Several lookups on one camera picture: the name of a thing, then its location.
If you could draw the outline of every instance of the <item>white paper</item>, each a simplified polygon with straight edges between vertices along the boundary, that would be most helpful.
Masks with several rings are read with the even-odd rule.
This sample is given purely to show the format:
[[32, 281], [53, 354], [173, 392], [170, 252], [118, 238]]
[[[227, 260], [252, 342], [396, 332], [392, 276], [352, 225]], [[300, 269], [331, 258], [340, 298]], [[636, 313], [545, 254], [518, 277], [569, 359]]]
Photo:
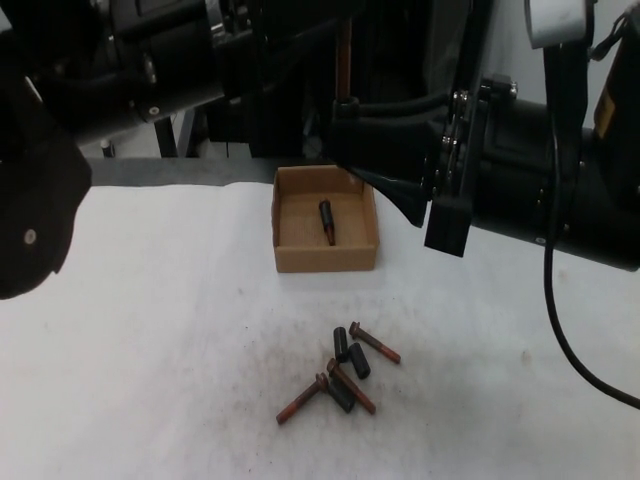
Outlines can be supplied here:
[[[374, 272], [279, 275], [270, 202], [90, 191], [61, 275], [0, 303], [0, 478], [640, 478], [640, 412], [562, 356], [542, 249], [430, 251], [377, 196]], [[639, 277], [558, 254], [555, 280], [577, 354], [640, 394]], [[278, 427], [352, 321], [402, 355], [363, 346], [376, 415], [320, 396]]]

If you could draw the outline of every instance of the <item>cardboard box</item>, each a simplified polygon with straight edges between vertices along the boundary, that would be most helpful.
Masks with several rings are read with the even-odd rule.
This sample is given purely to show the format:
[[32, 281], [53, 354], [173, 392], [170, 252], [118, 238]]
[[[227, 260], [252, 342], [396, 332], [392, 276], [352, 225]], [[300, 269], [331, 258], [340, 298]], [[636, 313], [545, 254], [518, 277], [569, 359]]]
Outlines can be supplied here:
[[[319, 204], [331, 202], [336, 246], [330, 247]], [[373, 270], [380, 238], [373, 188], [334, 166], [281, 168], [271, 209], [276, 268], [281, 273]]]

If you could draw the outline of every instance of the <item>bolt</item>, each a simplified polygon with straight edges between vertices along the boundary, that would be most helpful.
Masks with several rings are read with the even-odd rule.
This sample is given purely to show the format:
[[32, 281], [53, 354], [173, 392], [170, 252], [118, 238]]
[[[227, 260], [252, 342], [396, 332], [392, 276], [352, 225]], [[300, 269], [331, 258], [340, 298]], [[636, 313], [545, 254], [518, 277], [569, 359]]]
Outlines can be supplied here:
[[397, 364], [400, 363], [400, 355], [398, 355], [396, 352], [394, 352], [389, 347], [384, 345], [381, 341], [373, 338], [367, 332], [362, 330], [360, 328], [360, 322], [357, 322], [357, 323], [353, 322], [351, 324], [351, 327], [349, 328], [349, 333], [351, 334], [351, 336], [354, 339], [358, 339], [359, 338], [364, 343], [369, 345], [371, 348], [379, 351], [381, 354], [383, 354], [385, 357], [387, 357], [393, 363], [397, 363]]
[[33, 229], [27, 230], [24, 234], [24, 243], [26, 243], [27, 245], [33, 245], [34, 243], [36, 243], [37, 239], [38, 235]]
[[340, 365], [338, 365], [338, 362], [335, 358], [329, 360], [329, 363], [327, 364], [327, 372], [329, 372], [329, 376], [331, 378], [336, 377], [344, 384], [345, 387], [351, 390], [351, 393], [356, 396], [358, 402], [360, 402], [360, 404], [365, 408], [367, 412], [369, 412], [371, 415], [376, 413], [376, 406], [371, 400], [369, 400], [369, 397], [367, 397], [362, 392], [362, 390], [360, 390], [358, 386], [353, 383], [353, 380], [351, 380], [349, 376], [340, 369]]
[[298, 398], [296, 398], [293, 402], [287, 406], [283, 411], [281, 411], [276, 420], [278, 421], [278, 425], [284, 424], [287, 420], [293, 417], [298, 410], [300, 410], [305, 403], [313, 398], [313, 396], [318, 392], [326, 392], [329, 386], [329, 380], [324, 373], [318, 373], [316, 375], [316, 381], [313, 382], [312, 385], [309, 386], [304, 392], [302, 392]]

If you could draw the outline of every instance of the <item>rusty bolt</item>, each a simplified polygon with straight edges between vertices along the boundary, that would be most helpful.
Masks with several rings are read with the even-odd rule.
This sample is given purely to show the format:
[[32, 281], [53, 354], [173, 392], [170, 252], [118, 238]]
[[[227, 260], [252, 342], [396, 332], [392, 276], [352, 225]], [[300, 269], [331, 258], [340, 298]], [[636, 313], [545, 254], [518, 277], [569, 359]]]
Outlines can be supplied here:
[[391, 350], [389, 347], [384, 345], [382, 342], [380, 342], [379, 340], [373, 338], [367, 332], [362, 330], [360, 328], [360, 322], [353, 322], [351, 324], [351, 328], [349, 328], [349, 333], [351, 334], [351, 336], [354, 339], [358, 339], [359, 338], [364, 343], [369, 345], [371, 348], [374, 348], [377, 351], [379, 351], [381, 354], [383, 354], [385, 357], [387, 357], [393, 363], [398, 363], [398, 364], [400, 363], [400, 355], [398, 355], [396, 352]]
[[316, 375], [316, 381], [313, 382], [312, 385], [309, 386], [304, 392], [298, 396], [293, 402], [289, 404], [287, 408], [281, 411], [276, 420], [278, 421], [278, 425], [282, 425], [291, 417], [293, 417], [298, 410], [300, 410], [305, 403], [307, 403], [313, 396], [318, 392], [326, 392], [327, 387], [329, 386], [329, 380], [324, 373], [318, 373]]
[[376, 406], [371, 400], [369, 400], [369, 397], [367, 397], [362, 392], [362, 390], [360, 390], [358, 386], [353, 383], [353, 380], [351, 380], [349, 376], [340, 369], [340, 365], [335, 358], [329, 360], [329, 363], [327, 364], [327, 371], [329, 372], [329, 376], [331, 378], [336, 377], [344, 384], [345, 387], [351, 390], [351, 393], [356, 396], [358, 402], [360, 402], [360, 404], [365, 408], [365, 410], [367, 410], [367, 412], [369, 412], [371, 415], [376, 413]]

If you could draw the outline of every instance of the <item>white wall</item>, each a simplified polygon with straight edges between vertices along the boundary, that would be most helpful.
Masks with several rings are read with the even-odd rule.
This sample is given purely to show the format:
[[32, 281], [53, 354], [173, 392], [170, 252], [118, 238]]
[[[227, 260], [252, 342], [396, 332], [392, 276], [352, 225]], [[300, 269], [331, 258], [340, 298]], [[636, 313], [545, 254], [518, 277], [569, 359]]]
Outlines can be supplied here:
[[[487, 38], [483, 62], [485, 74], [501, 73], [518, 82], [519, 98], [544, 102], [542, 50], [532, 50], [524, 17], [524, 0], [495, 0], [496, 11]], [[613, 22], [632, 0], [600, 0], [596, 5], [594, 44], [604, 39]], [[593, 126], [593, 111], [600, 98], [616, 50], [602, 62], [592, 62], [589, 70], [589, 111], [586, 126]]]

